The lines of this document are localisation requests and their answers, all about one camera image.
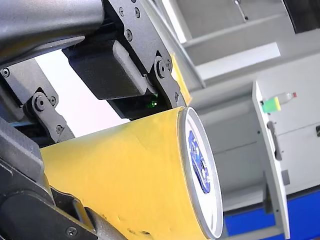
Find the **metal bracket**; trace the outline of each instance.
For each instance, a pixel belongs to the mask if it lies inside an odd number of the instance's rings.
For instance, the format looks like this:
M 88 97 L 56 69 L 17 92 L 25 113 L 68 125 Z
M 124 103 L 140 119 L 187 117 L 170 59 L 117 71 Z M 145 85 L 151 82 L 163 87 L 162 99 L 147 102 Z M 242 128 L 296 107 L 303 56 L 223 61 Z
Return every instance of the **metal bracket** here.
M 51 102 L 42 92 L 36 92 L 28 101 L 27 109 L 31 107 L 38 121 L 44 126 L 51 139 L 57 143 L 60 135 L 67 126 L 66 120 L 56 112 Z

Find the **gray surface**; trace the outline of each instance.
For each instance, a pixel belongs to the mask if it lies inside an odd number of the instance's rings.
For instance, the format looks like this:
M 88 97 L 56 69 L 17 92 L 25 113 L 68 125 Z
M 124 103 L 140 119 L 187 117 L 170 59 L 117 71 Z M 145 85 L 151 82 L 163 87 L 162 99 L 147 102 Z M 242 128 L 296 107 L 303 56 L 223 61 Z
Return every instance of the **gray surface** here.
M 205 126 L 213 153 L 252 144 L 259 130 L 254 112 Z
M 222 197 L 263 181 L 255 112 L 205 127 L 213 151 Z
M 245 28 L 217 35 L 201 44 L 187 47 L 193 63 L 197 66 L 265 44 L 277 42 L 281 38 L 294 37 L 288 16 L 271 18 L 261 24 L 248 25 Z
M 191 35 L 196 38 L 243 23 L 233 0 L 176 0 Z M 241 8 L 250 21 L 283 11 L 281 0 L 242 0 Z
M 214 155 L 222 197 L 263 181 L 263 168 L 257 143 Z
M 288 169 L 290 176 L 290 184 L 285 187 L 287 194 L 320 185 L 318 125 L 320 122 L 278 136 L 283 151 L 281 166 L 282 169 Z

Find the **cylindrical container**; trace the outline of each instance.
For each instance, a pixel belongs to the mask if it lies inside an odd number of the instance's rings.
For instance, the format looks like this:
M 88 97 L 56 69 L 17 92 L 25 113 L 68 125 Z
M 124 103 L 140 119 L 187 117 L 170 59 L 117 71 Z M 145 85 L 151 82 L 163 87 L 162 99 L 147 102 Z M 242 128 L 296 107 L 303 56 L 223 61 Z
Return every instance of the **cylindrical container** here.
M 205 240 L 222 233 L 214 157 L 190 107 L 41 152 L 50 185 L 80 199 L 128 240 Z

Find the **metal arm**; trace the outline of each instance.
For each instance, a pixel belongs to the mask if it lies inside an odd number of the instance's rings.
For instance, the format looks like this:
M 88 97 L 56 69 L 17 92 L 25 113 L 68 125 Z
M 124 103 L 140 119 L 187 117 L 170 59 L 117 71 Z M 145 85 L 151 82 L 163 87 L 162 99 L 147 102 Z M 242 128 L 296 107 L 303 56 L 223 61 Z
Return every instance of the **metal arm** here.
M 23 63 L 12 64 L 63 49 L 95 96 L 123 118 L 185 105 L 170 55 L 143 6 L 139 0 L 13 0 L 2 4 L 0 21 L 0 68 L 7 68 L 0 76 L 0 116 L 3 106 L 9 112 L 0 120 L 6 130 L 0 131 L 0 239 L 124 240 L 78 199 L 49 187 L 31 139 L 41 141 L 30 127 L 44 130 L 50 142 L 43 146 L 73 136 L 64 135 L 70 131 L 43 73 L 30 75 L 34 69 L 27 68 L 17 79 Z

